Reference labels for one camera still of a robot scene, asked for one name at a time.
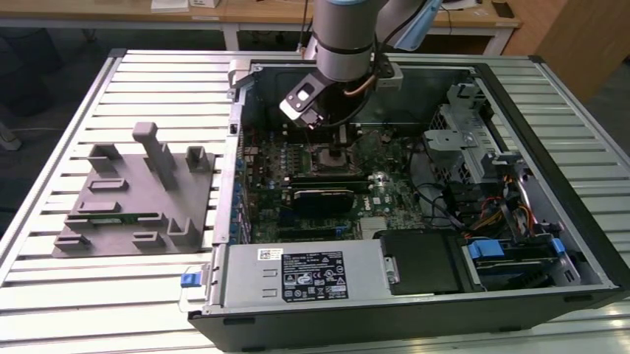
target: blue latch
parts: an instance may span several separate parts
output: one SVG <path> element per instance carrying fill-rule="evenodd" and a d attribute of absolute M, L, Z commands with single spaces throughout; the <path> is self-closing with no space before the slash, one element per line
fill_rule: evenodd
<path fill-rule="evenodd" d="M 553 249 L 556 249 L 556 252 L 558 253 L 558 255 L 566 252 L 565 244 L 562 243 L 560 238 L 554 238 L 552 240 L 552 244 L 553 244 Z"/>
<path fill-rule="evenodd" d="M 505 256 L 504 249 L 498 240 L 480 240 L 473 242 L 469 245 L 469 252 L 472 253 L 473 259 L 477 259 L 480 257 Z"/>
<path fill-rule="evenodd" d="M 181 286 L 183 288 L 199 288 L 201 287 L 201 271 L 198 273 L 182 274 Z"/>

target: red wire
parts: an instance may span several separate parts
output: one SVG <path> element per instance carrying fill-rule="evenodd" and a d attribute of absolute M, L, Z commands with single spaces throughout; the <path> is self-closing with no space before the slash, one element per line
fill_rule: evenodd
<path fill-rule="evenodd" d="M 486 206 L 489 204 L 490 201 L 494 201 L 497 199 L 502 199 L 502 197 L 489 197 L 484 203 L 482 203 L 482 219 L 484 219 L 484 215 L 486 215 Z"/>

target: blue plastic tab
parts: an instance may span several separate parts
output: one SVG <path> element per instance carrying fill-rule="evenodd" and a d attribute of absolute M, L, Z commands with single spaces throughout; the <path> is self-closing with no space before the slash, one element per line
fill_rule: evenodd
<path fill-rule="evenodd" d="M 565 244 L 562 243 L 560 238 L 554 238 L 552 240 L 552 244 L 553 244 L 553 249 L 556 249 L 556 252 L 558 253 L 558 255 L 564 254 L 568 251 L 565 248 Z"/>
<path fill-rule="evenodd" d="M 401 35 L 398 42 L 394 44 L 394 48 L 408 51 L 418 49 L 425 40 L 425 36 L 430 31 L 441 6 L 442 0 L 429 0 L 426 2 L 425 8 L 409 25 L 404 35 Z"/>
<path fill-rule="evenodd" d="M 469 245 L 469 252 L 472 253 L 472 258 L 474 260 L 477 260 L 482 256 L 482 254 L 480 253 L 480 249 L 477 248 L 477 245 L 474 243 Z"/>
<path fill-rule="evenodd" d="M 469 245 L 469 252 L 472 253 L 473 259 L 477 259 L 480 257 L 505 256 L 504 249 L 498 240 L 480 240 L 473 242 Z"/>
<path fill-rule="evenodd" d="M 201 288 L 201 271 L 182 274 L 181 286 L 183 288 Z"/>

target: motherboard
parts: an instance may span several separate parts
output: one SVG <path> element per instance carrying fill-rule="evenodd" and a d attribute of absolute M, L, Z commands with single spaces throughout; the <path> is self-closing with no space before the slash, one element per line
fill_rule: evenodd
<path fill-rule="evenodd" d="M 406 171 L 410 138 L 358 127 L 339 147 L 294 134 L 291 141 L 271 133 L 259 144 L 253 135 L 245 148 L 251 243 L 362 240 L 384 229 L 425 227 Z"/>

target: barcode sticker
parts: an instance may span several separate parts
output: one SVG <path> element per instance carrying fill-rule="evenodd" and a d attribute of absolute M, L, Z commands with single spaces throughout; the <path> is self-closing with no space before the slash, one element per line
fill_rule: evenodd
<path fill-rule="evenodd" d="M 281 260 L 283 249 L 258 249 L 258 260 Z"/>

